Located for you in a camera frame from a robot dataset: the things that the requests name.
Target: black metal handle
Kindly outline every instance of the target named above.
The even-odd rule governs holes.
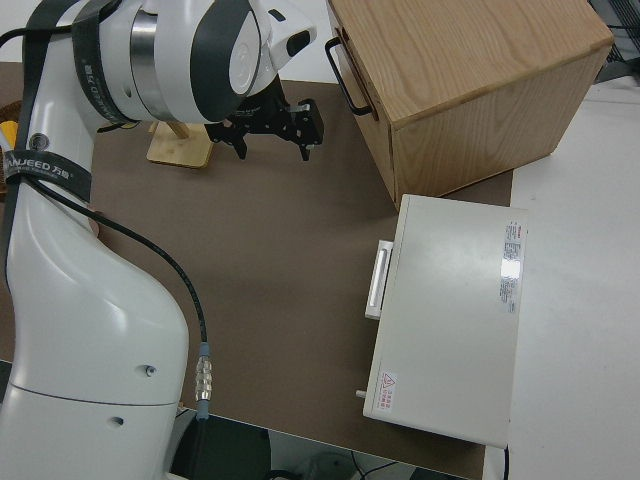
[[[351,98],[351,95],[349,95],[349,90],[347,90],[347,86],[345,85],[344,80],[340,75],[338,66],[336,65],[336,62],[333,59],[333,56],[331,55],[331,49],[334,47],[337,47],[338,45],[342,45],[342,39],[340,37],[332,38],[324,46],[324,50],[325,52],[327,52],[327,58],[329,59],[329,64],[331,65],[331,69],[333,70],[333,73],[335,74],[336,79],[338,80],[338,85],[340,85],[340,89],[342,90],[342,93],[347,99],[347,103],[349,104],[349,108],[351,109],[351,112],[354,115],[357,115],[359,117],[361,117],[362,115],[368,115],[369,113],[373,112],[373,108],[371,107],[371,105],[367,105],[366,107],[356,107],[354,105],[353,99]]]

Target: black strap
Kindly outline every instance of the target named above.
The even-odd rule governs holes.
[[[100,22],[111,15],[121,1],[90,0],[71,26],[73,57],[82,90],[93,108],[111,123],[133,121],[118,109],[109,93],[100,54]]]
[[[21,176],[29,175],[59,185],[85,202],[91,198],[91,173],[55,153],[10,150],[4,154],[3,167],[7,184],[19,183]]]
[[[47,57],[47,48],[52,33],[37,30],[51,30],[72,5],[79,0],[42,0],[31,14],[27,22],[27,32],[23,45],[24,94],[22,96],[22,110],[18,127],[16,148],[27,148],[29,128],[31,127],[31,113],[35,103],[40,79]],[[7,184],[7,196],[4,206],[3,226],[0,229],[0,268],[4,269],[6,280],[7,251],[13,227],[13,218],[18,199],[18,185]]]

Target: yellow object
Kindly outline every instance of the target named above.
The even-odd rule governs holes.
[[[160,122],[153,134],[147,159],[154,163],[187,168],[204,168],[209,163],[213,143],[204,125],[186,124],[187,138],[178,138],[175,130]]]
[[[16,138],[18,137],[18,124],[13,120],[9,120],[7,122],[0,123],[0,129],[2,129],[4,136],[7,137],[11,148],[15,147]]]

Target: cable connector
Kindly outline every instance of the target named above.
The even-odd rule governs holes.
[[[196,420],[209,418],[209,402],[213,389],[213,366],[211,363],[209,344],[200,344],[200,358],[196,366]]]

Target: wooden box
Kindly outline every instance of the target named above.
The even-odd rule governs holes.
[[[397,206],[549,155],[612,45],[586,0],[327,1],[346,91],[372,109],[356,118]]]

